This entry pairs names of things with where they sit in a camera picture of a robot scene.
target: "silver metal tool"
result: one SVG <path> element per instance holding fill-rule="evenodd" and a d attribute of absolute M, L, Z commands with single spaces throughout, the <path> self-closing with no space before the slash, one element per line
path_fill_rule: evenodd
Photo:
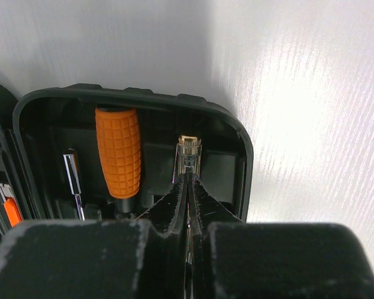
<path fill-rule="evenodd" d="M 176 146 L 175 165 L 173 167 L 172 182 L 181 173 L 195 173 L 199 175 L 201 169 L 201 138 L 180 135 Z"/>
<path fill-rule="evenodd" d="M 67 169 L 70 191 L 75 196 L 76 208 L 79 219 L 84 221 L 85 214 L 83 212 L 82 198 L 80 196 L 82 190 L 80 189 L 79 175 L 77 172 L 76 150 L 70 148 L 62 156 L 64 157 L 65 168 Z"/>

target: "tool tray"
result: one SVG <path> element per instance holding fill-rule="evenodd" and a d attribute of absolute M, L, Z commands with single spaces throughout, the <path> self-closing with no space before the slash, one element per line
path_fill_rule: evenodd
<path fill-rule="evenodd" d="M 136 108 L 142 173 L 137 214 L 172 186 L 180 134 L 202 139 L 201 179 L 208 192 L 246 220 L 252 178 L 252 143 L 223 107 L 191 95 L 105 89 L 76 84 L 31 92 L 20 101 L 0 85 L 0 182 L 8 183 L 23 219 L 77 219 L 62 153 L 78 153 L 86 219 L 112 219 L 97 148 L 96 105 Z M 0 235 L 11 227 L 0 195 Z"/>

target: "orange handle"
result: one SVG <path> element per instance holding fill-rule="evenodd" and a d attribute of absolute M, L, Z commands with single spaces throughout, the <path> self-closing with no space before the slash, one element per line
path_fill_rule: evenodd
<path fill-rule="evenodd" d="M 7 201 L 4 203 L 4 208 L 6 210 L 8 220 L 10 220 L 10 224 L 12 227 L 14 227 L 22 221 L 21 214 L 18 211 L 18 207 L 14 198 L 9 197 Z"/>
<path fill-rule="evenodd" d="M 140 128 L 135 109 L 121 112 L 95 110 L 98 153 L 110 194 L 134 196 L 140 188 Z"/>

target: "brushed metal surface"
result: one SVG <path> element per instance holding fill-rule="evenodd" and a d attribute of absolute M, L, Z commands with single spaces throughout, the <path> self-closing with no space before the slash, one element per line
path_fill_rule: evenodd
<path fill-rule="evenodd" d="M 374 268 L 374 1 L 0 1 L 0 83 L 191 93 L 256 152 L 249 220 L 331 221 Z"/>

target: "orange plastic piece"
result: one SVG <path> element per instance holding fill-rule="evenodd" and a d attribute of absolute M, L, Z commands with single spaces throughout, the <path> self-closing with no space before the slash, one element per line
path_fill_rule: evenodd
<path fill-rule="evenodd" d="M 110 194 L 119 199 L 136 195 L 140 188 L 140 127 L 135 109 L 105 112 L 96 108 L 98 153 Z"/>
<path fill-rule="evenodd" d="M 9 197 L 4 203 L 4 208 L 6 210 L 8 220 L 10 220 L 11 227 L 14 227 L 22 221 L 21 214 L 18 211 L 18 207 L 14 198 Z"/>

